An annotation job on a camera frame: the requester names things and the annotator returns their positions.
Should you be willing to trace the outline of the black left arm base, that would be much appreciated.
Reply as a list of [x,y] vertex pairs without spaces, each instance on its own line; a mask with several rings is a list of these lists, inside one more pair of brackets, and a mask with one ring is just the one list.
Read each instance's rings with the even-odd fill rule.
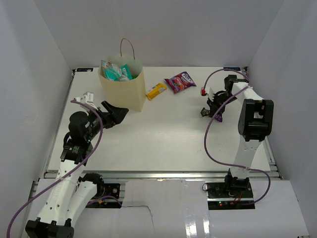
[[120,208],[122,202],[120,197],[119,183],[105,183],[102,175],[97,173],[85,174],[79,178],[80,182],[92,182],[97,189],[97,193],[90,199],[87,208]]

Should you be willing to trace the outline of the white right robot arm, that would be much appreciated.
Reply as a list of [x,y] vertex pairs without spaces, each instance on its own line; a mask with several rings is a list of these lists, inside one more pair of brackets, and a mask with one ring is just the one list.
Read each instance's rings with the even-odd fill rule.
[[102,158],[108,171],[192,172],[229,167],[224,193],[236,197],[249,183],[261,142],[272,129],[273,102],[259,97],[246,80],[229,75],[217,93],[165,93],[144,110],[114,107]]

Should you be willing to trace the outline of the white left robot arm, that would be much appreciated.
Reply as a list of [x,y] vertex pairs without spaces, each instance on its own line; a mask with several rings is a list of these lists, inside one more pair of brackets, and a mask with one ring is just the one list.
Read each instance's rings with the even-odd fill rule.
[[73,99],[72,103],[84,108],[69,118],[68,133],[63,140],[59,170],[43,208],[35,220],[29,220],[25,231],[30,238],[72,238],[75,224],[93,198],[101,198],[105,191],[102,175],[82,175],[88,159],[101,142],[104,129],[120,124],[129,110],[102,102],[105,112],[92,103]]

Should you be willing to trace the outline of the teal candy bag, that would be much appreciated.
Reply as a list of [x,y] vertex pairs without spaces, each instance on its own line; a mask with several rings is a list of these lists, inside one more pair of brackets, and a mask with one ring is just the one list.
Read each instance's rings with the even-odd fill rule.
[[115,82],[126,82],[133,79],[128,65],[119,67],[106,60],[101,60],[101,75],[105,79]]

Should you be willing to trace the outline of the pink purple gummy bag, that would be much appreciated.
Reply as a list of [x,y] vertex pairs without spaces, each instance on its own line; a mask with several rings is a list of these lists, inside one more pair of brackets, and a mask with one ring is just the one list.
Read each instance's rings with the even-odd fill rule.
[[165,81],[170,86],[174,94],[179,93],[192,86],[196,87],[194,80],[186,71],[181,72],[169,79],[165,79]]

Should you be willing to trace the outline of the small purple candy packet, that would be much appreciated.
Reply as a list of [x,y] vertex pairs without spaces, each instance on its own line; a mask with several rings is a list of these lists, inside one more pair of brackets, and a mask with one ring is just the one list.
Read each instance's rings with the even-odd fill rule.
[[[210,113],[210,110],[206,109],[206,108],[203,108],[200,112],[201,116],[202,117],[212,117],[211,113]],[[222,115],[221,114],[217,114],[215,116],[215,119],[218,121],[218,122],[223,122],[223,118],[222,118]]]

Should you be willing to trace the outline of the yellow snack bar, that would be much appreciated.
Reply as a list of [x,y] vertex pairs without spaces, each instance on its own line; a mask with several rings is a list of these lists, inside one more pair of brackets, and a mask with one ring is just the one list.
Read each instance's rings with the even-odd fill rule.
[[157,85],[155,85],[154,87],[152,87],[147,93],[147,97],[148,99],[151,101],[153,98],[155,98],[157,95],[159,95],[160,93],[162,93],[163,91],[165,91],[167,89],[167,87],[162,84],[162,83],[158,83]]

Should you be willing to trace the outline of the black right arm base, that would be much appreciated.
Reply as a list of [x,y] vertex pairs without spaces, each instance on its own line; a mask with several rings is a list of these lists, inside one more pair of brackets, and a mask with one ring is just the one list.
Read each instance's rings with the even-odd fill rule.
[[249,178],[234,177],[230,171],[223,182],[206,182],[202,190],[207,194],[210,211],[255,209]]

